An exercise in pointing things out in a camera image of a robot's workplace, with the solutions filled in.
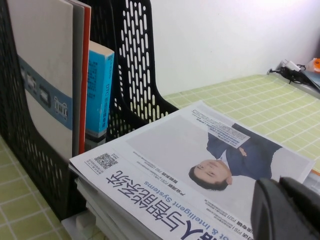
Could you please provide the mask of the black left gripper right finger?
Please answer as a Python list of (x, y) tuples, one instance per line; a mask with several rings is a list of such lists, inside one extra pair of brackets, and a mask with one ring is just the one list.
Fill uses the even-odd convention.
[(320, 239), (320, 196), (290, 177), (281, 177), (280, 186), (284, 189), (288, 199), (296, 208), (296, 215), (300, 218), (303, 229), (308, 230), (308, 236), (303, 240)]

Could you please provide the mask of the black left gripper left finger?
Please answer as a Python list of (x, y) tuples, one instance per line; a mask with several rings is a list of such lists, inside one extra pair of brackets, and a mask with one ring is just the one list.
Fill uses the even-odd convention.
[(251, 208), (251, 227), (255, 240), (305, 240), (308, 226), (303, 216), (276, 181), (255, 182)]

